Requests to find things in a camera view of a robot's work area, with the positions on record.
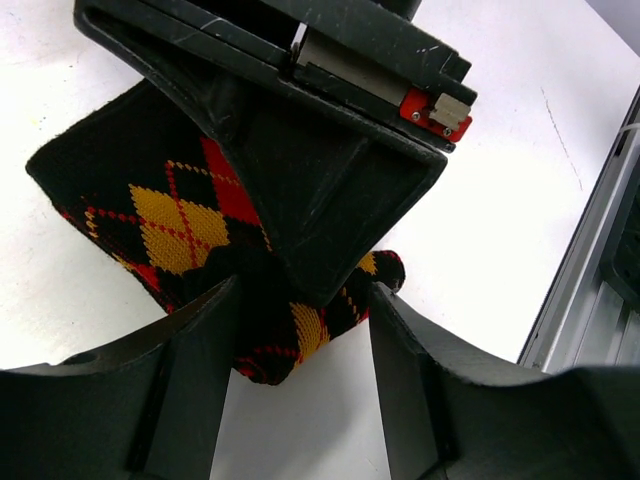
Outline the red yellow argyle sock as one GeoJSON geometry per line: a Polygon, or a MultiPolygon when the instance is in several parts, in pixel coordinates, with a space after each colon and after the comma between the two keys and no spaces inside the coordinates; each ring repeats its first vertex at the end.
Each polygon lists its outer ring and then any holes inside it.
{"type": "Polygon", "coordinates": [[[374,283],[396,291],[406,279],[395,252],[373,251],[326,306],[307,304],[218,144],[147,82],[40,147],[26,169],[57,212],[165,311],[239,277],[233,366],[257,384],[282,383],[363,322],[374,283]]]}

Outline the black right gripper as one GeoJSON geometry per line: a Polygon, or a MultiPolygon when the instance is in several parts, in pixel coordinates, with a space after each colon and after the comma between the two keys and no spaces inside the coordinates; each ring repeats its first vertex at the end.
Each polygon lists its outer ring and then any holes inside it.
{"type": "Polygon", "coordinates": [[[259,222],[294,289],[323,306],[472,123],[471,65],[413,23],[417,8],[77,1],[73,20],[196,123],[222,210],[259,222]]]}

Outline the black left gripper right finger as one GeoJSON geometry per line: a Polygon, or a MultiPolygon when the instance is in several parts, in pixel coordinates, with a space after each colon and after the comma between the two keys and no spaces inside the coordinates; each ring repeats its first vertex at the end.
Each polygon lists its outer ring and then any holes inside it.
{"type": "Polygon", "coordinates": [[[395,479],[635,479],[639,371],[545,374],[491,355],[377,284],[370,337],[395,479]]]}

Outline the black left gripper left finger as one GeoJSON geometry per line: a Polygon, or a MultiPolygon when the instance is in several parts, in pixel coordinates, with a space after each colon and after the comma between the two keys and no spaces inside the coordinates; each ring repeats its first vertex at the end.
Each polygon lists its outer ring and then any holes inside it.
{"type": "Polygon", "coordinates": [[[206,479],[232,367],[240,284],[57,365],[1,374],[5,479],[206,479]]]}

